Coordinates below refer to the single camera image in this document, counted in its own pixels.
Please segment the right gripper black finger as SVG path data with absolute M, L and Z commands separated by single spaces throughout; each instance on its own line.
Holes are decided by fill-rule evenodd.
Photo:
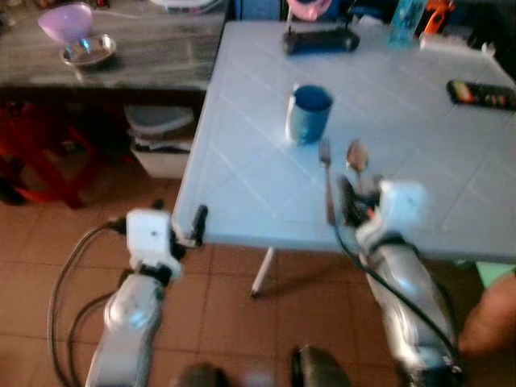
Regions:
M 339 188 L 339 216 L 340 221 L 346 227 L 354 227 L 356 225 L 354 217 L 354 198 L 355 190 L 349 178 L 340 174 L 338 176 L 338 188 Z

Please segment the metal fork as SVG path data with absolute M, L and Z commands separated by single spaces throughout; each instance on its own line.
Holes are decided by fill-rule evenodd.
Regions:
M 333 189 L 331 185 L 331 143 L 327 139 L 320 139 L 319 141 L 319 162 L 323 169 L 326 222 L 332 227 L 336 224 L 336 216 L 335 209 L 333 209 Z

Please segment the metal spoon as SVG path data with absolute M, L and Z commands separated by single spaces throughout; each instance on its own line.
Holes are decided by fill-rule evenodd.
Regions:
M 366 145 L 362 144 L 358 139 L 351 140 L 351 143 L 347 145 L 345 161 L 347 169 L 353 173 L 352 188 L 354 192 L 359 196 L 368 194 L 368 189 L 364 185 L 364 173 L 369 165 L 369 154 Z

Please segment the white table leg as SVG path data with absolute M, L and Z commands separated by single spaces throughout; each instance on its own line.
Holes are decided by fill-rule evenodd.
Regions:
M 263 259 L 254 277 L 253 284 L 251 284 L 250 293 L 248 294 L 250 298 L 260 298 L 264 284 L 266 280 L 268 280 L 270 269 L 273 268 L 273 263 L 274 259 L 276 259 L 276 255 L 276 248 L 266 248 L 265 254 L 263 255 Z

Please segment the blue cup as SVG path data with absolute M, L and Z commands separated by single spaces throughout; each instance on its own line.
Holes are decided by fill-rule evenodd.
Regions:
M 286 113 L 286 139 L 295 145 L 317 143 L 326 130 L 333 96 L 320 85 L 295 85 Z

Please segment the white lidded container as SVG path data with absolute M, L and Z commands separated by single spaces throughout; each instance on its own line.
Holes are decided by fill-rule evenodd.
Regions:
M 180 180 L 185 174 L 197 128 L 185 106 L 125 106 L 131 151 L 147 174 Z

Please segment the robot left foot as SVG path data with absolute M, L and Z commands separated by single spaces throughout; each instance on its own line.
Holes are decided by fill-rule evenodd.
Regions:
M 213 364 L 191 364 L 178 373 L 169 387 L 230 387 L 222 368 Z

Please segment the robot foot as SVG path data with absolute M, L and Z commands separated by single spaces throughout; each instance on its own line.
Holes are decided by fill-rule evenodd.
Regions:
M 191 364 L 178 373 L 169 387 L 230 387 L 222 368 L 213 364 Z
M 350 377 L 323 347 L 295 347 L 289 358 L 290 387 L 352 387 Z

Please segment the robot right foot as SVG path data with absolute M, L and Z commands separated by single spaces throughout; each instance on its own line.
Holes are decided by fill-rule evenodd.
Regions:
M 323 347 L 295 347 L 289 358 L 290 387 L 352 387 L 350 377 Z

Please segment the person's bare leg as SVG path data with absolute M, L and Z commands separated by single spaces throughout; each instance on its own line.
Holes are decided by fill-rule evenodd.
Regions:
M 515 354 L 516 270 L 506 270 L 483 292 L 460 333 L 465 359 Z

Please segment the black remote control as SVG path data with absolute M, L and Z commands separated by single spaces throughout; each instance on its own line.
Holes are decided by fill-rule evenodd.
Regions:
M 476 106 L 516 111 L 515 89 L 480 82 L 447 81 L 446 91 L 455 106 Z

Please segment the red plastic stool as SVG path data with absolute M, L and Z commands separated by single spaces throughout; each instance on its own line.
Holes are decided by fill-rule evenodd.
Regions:
M 66 177 L 49 155 L 67 154 L 71 143 L 87 160 Z M 65 114 L 50 106 L 0 102 L 0 177 L 26 202 L 63 202 L 70 209 L 85 206 L 81 193 L 94 183 L 101 153 Z

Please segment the grey wooden counter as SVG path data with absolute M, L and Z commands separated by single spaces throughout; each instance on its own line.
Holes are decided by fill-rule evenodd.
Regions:
M 94 32 L 115 43 L 113 58 L 88 68 L 64 63 L 63 44 L 38 26 L 33 0 L 5 11 L 0 26 L 0 87 L 185 89 L 209 84 L 229 0 L 200 12 L 167 12 L 150 0 L 110 0 L 94 12 Z

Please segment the teal bottle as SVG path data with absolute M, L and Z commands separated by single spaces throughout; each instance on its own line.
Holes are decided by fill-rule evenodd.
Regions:
M 397 0 L 391 19 L 389 42 L 398 47 L 408 47 L 415 40 L 415 32 L 429 0 Z

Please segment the pink round object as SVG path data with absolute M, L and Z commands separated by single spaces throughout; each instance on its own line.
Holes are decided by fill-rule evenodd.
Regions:
M 285 0 L 288 21 L 320 22 L 339 18 L 338 0 Z

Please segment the small metal bowl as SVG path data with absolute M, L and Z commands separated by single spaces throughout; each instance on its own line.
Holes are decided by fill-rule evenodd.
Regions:
M 69 42 L 60 52 L 66 65 L 87 68 L 100 65 L 114 58 L 117 42 L 110 34 L 96 34 Z

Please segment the orange object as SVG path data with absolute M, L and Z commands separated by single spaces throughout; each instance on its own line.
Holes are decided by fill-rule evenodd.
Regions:
M 443 30 L 450 12 L 455 9 L 454 0 L 428 0 L 425 11 L 429 12 L 427 23 L 421 30 L 421 37 L 438 35 Z

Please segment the white dish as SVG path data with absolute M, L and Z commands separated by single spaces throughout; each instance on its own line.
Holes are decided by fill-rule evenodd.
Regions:
M 166 14 L 209 14 L 220 10 L 226 0 L 148 0 Z

